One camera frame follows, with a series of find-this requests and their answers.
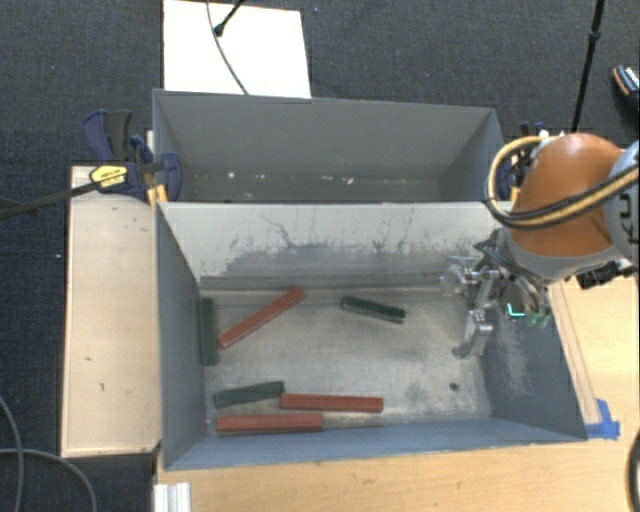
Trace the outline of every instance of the green light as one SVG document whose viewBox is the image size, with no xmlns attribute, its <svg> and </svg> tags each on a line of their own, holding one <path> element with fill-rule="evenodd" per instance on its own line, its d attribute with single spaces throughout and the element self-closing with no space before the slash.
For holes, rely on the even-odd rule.
<svg viewBox="0 0 640 512">
<path fill-rule="evenodd" d="M 524 313 L 514 313 L 513 311 L 513 306 L 511 305 L 511 303 L 507 303 L 507 312 L 509 313 L 509 316 L 512 318 L 521 318 L 524 316 Z"/>
</svg>

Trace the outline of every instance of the bin floor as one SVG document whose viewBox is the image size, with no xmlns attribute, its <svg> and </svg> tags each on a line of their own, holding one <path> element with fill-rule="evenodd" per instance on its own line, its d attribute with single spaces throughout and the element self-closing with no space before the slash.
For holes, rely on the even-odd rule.
<svg viewBox="0 0 640 512">
<path fill-rule="evenodd" d="M 222 332 L 285 290 L 204 292 Z M 406 310 L 403 324 L 340 308 L 344 295 Z M 327 427 L 372 426 L 488 417 L 480 360 L 456 358 L 466 309 L 437 286 L 305 289 L 305 299 L 231 347 L 206 369 L 209 431 L 217 414 L 277 412 L 278 400 L 216 411 L 213 393 L 283 380 L 288 393 L 380 396 L 382 414 L 328 413 Z"/>
</svg>

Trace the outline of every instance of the gray bin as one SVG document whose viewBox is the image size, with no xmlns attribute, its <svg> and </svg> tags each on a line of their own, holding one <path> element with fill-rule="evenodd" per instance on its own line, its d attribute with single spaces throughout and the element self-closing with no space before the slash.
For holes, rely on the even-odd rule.
<svg viewBox="0 0 640 512">
<path fill-rule="evenodd" d="M 154 98 L 156 152 L 178 151 L 185 172 L 180 202 L 160 204 L 156 219 L 167 469 L 586 438 L 553 321 L 540 330 L 499 319 L 482 357 L 451 353 L 465 304 L 445 299 L 438 277 L 448 256 L 479 256 L 472 245 L 496 227 L 471 202 L 501 144 L 493 111 Z M 305 290 L 300 304 L 221 351 L 218 365 L 200 364 L 200 297 L 212 297 L 222 331 L 291 286 Z M 400 306 L 407 319 L 343 311 L 345 294 Z M 292 393 L 382 396 L 385 410 L 327 414 L 313 434 L 218 437 L 213 393 L 272 380 Z M 276 410 L 267 400 L 224 412 Z"/>
</svg>

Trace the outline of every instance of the wooden table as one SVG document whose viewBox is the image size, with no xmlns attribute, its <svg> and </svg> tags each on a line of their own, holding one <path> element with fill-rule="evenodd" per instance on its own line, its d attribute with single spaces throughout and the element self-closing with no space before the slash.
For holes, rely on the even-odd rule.
<svg viewBox="0 0 640 512">
<path fill-rule="evenodd" d="M 158 482 L 190 482 L 194 512 L 630 510 L 626 460 L 640 426 L 637 282 L 561 286 L 596 396 L 620 421 L 618 441 L 171 473 L 158 464 Z"/>
</svg>

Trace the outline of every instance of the white paper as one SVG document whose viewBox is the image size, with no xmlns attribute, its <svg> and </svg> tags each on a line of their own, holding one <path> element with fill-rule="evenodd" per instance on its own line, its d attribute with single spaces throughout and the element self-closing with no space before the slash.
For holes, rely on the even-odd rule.
<svg viewBox="0 0 640 512">
<path fill-rule="evenodd" d="M 211 3 L 214 26 L 231 7 Z M 219 40 L 249 94 L 311 97 L 298 11 L 242 6 Z M 164 0 L 164 87 L 242 94 L 213 40 L 204 2 Z"/>
</svg>

